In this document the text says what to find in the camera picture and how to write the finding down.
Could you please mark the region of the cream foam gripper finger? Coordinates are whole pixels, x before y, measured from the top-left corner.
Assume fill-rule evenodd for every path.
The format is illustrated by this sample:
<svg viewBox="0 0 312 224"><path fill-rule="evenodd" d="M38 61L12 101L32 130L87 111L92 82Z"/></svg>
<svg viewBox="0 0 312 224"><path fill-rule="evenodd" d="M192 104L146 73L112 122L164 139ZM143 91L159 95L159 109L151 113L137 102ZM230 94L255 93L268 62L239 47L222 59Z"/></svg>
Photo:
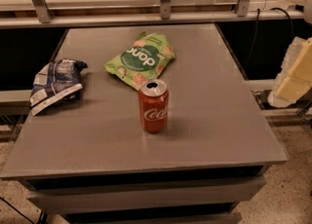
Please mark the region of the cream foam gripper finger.
<svg viewBox="0 0 312 224"><path fill-rule="evenodd" d="M312 88L312 38L295 37L289 45L268 96L271 106L288 107Z"/></svg>

